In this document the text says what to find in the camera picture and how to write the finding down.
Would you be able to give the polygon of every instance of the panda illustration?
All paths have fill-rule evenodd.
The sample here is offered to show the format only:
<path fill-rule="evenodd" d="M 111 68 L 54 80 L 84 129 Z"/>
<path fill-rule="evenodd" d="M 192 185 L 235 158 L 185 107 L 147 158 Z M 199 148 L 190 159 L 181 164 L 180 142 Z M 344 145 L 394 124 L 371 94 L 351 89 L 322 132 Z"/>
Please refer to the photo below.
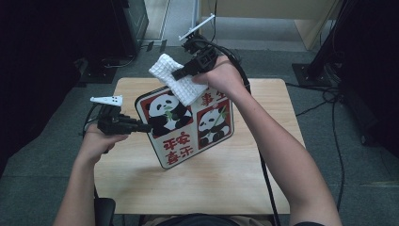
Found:
<path fill-rule="evenodd" d="M 224 107 L 212 109 L 203 114 L 199 122 L 199 145 L 205 147 L 212 142 L 217 142 L 230 132 L 226 123 Z"/>
<path fill-rule="evenodd" d="M 148 123 L 154 136 L 163 136 L 187 125 L 192 119 L 191 111 L 179 102 L 171 91 L 156 97 L 146 105 L 149 111 Z"/>

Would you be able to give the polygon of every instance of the cardboard sign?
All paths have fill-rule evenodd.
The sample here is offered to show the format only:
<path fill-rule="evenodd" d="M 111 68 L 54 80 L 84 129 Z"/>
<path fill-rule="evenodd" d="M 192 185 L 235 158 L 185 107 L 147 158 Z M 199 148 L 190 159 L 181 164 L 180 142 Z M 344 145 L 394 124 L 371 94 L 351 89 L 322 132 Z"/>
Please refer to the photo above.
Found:
<path fill-rule="evenodd" d="M 168 87 L 137 98 L 140 119 L 152 125 L 149 139 L 161 166 L 170 169 L 229 138 L 234 132 L 232 102 L 216 89 L 207 89 L 184 106 Z"/>

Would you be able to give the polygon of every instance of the person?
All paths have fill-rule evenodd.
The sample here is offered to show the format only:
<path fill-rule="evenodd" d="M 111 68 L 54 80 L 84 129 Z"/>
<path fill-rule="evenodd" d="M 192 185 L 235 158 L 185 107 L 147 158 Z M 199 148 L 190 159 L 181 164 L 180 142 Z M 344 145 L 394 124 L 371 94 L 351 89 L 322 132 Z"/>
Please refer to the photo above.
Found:
<path fill-rule="evenodd" d="M 225 93 L 237 106 L 287 198 L 290 225 L 342 225 L 335 201 L 309 152 L 247 92 L 239 72 L 225 56 L 217 59 L 211 71 L 194 76 L 193 82 Z M 126 138 L 105 136 L 93 125 L 88 128 L 55 225 L 94 225 L 94 165 L 104 151 Z"/>

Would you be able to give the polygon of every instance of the white cloth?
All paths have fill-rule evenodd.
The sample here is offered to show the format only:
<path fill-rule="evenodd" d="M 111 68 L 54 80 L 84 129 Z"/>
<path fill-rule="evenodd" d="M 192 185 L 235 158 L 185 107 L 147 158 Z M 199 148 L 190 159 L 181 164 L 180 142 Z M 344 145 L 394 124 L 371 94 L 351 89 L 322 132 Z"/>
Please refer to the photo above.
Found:
<path fill-rule="evenodd" d="M 149 72 L 163 84 L 170 87 L 170 90 L 184 106 L 188 106 L 193 104 L 208 89 L 208 86 L 193 83 L 191 81 L 192 75 L 176 81 L 172 73 L 182 67 L 183 65 L 174 61 L 172 57 L 162 54 L 158 61 L 149 69 Z"/>

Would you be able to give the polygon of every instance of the black cable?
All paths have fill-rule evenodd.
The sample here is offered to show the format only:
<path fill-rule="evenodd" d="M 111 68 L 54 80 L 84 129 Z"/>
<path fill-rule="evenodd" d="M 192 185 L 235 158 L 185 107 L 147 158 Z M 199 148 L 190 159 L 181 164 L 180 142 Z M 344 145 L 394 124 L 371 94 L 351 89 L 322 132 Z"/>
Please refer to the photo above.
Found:
<path fill-rule="evenodd" d="M 305 111 L 303 111 L 303 112 L 301 112 L 299 114 L 296 114 L 296 116 L 300 116 L 300 115 L 306 114 L 309 111 L 314 110 L 315 108 L 317 108 L 317 107 L 319 107 L 321 105 L 324 105 L 326 103 L 332 104 L 332 114 L 331 114 L 332 132 L 333 132 L 333 135 L 334 135 L 335 147 L 337 149 L 338 157 L 339 157 L 339 160 L 340 160 L 340 167 L 341 167 L 340 192 L 338 194 L 338 200 L 337 200 L 337 204 L 336 204 L 337 205 L 337 210 L 338 210 L 338 212 L 340 212 L 341 201 L 342 201 L 342 198 L 343 198 L 343 185 L 345 184 L 345 170 L 344 170 L 344 166 L 343 166 L 343 157 L 342 157 L 342 153 L 341 153 L 341 148 L 340 148 L 340 145 L 338 143 L 338 137 L 337 137 L 337 132 L 336 132 L 336 128 L 335 128 L 335 105 L 340 100 L 341 95 L 339 93 L 334 93 L 334 91 L 335 92 L 339 92 L 339 89 L 338 88 L 313 89 L 313 88 L 309 88 L 309 87 L 305 87 L 304 88 L 304 87 L 300 87 L 300 86 L 289 84 L 289 83 L 286 83 L 286 84 L 287 84 L 287 86 L 292 86 L 292 87 L 301 88 L 301 89 L 310 89 L 310 90 L 323 91 L 324 102 L 322 102 L 321 104 L 319 104 L 317 106 L 311 107 L 311 108 L 309 108 L 309 109 L 307 109 L 307 110 L 305 110 Z M 331 99 L 328 99 L 326 97 L 327 93 L 332 94 L 333 97 Z"/>
<path fill-rule="evenodd" d="M 91 113 L 93 113 L 94 109 L 100 104 L 94 103 L 93 106 L 91 107 L 90 111 L 88 112 L 88 115 L 86 116 L 85 123 L 83 124 L 83 129 L 82 129 L 82 137 L 85 137 L 86 134 L 86 125 L 90 122 L 90 116 Z"/>
<path fill-rule="evenodd" d="M 277 212 L 277 207 L 276 207 L 276 203 L 274 200 L 274 195 L 273 195 L 273 190 L 272 190 L 272 186 L 270 183 L 270 179 L 269 176 L 267 174 L 267 168 L 266 168 L 266 163 L 264 162 L 264 159 L 262 157 L 261 152 L 259 152 L 259 155 L 261 156 L 261 165 L 262 165 L 262 172 L 263 172 L 263 177 L 264 180 L 266 181 L 266 186 L 267 186 L 267 190 L 269 191 L 269 198 L 270 198 L 270 203 L 272 204 L 272 209 L 273 209 L 273 213 L 274 213 L 274 220 L 277 226 L 280 226 L 281 223 L 279 222 L 279 213 Z"/>
<path fill-rule="evenodd" d="M 214 35 L 212 36 L 211 41 L 214 41 L 215 36 L 216 36 L 216 14 L 217 14 L 217 0 L 215 1 L 215 11 L 214 11 Z"/>
<path fill-rule="evenodd" d="M 340 145 L 338 144 L 337 132 L 335 130 L 335 104 L 337 102 L 338 102 L 338 96 L 335 99 L 335 101 L 332 103 L 332 131 L 334 134 L 335 146 L 337 148 L 338 156 L 340 158 L 340 165 L 341 165 L 341 185 L 340 185 L 340 193 L 338 194 L 338 200 L 337 200 L 337 210 L 338 210 L 338 212 L 340 212 L 341 200 L 343 197 L 343 185 L 345 183 L 345 170 L 343 168 L 343 157 L 341 154 Z"/>
<path fill-rule="evenodd" d="M 129 60 L 129 62 L 127 62 L 127 63 L 125 63 L 125 64 L 122 64 L 122 65 L 103 65 L 103 67 L 105 67 L 105 68 L 123 68 L 123 67 L 126 67 L 126 66 L 128 66 L 130 63 L 132 63 L 133 62 L 133 60 L 136 58 L 135 56 L 129 56 L 131 59 Z M 104 63 L 106 60 L 109 60 L 109 58 L 104 58 L 104 59 L 102 59 L 101 61 L 102 61 L 102 63 Z"/>
<path fill-rule="evenodd" d="M 314 110 L 314 109 L 316 109 L 317 107 L 319 107 L 319 106 L 321 106 L 321 105 L 324 105 L 324 104 L 326 104 L 326 103 L 327 103 L 327 101 L 324 101 L 324 102 L 322 102 L 322 103 L 319 104 L 319 105 L 316 105 L 316 106 L 314 106 L 314 107 L 308 108 L 308 109 L 302 111 L 301 113 L 296 114 L 296 116 L 298 117 L 298 116 L 301 116 L 301 115 L 305 115 L 306 113 L 310 112 L 311 110 Z"/>

